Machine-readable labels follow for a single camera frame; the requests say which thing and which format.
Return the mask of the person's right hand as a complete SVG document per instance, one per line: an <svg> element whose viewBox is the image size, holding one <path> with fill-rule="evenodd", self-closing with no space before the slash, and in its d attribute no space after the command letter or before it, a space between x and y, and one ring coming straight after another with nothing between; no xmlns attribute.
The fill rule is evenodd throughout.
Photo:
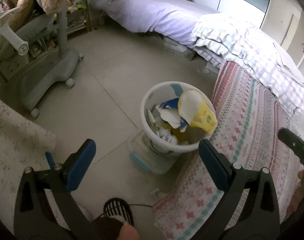
<svg viewBox="0 0 304 240"><path fill-rule="evenodd" d="M303 197L304 187L302 186L302 182L300 182L292 196L290 204L287 207L286 218L288 218L292 213L294 213L298 209L298 205L302 201Z"/></svg>

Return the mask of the person's left hand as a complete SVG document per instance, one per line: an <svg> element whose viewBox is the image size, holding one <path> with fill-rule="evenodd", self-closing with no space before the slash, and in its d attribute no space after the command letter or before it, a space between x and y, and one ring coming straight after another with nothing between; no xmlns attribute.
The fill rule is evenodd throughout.
<svg viewBox="0 0 304 240"><path fill-rule="evenodd" d="M123 224L119 236L117 238L118 240L139 240L139 234L137 230L129 224Z"/></svg>

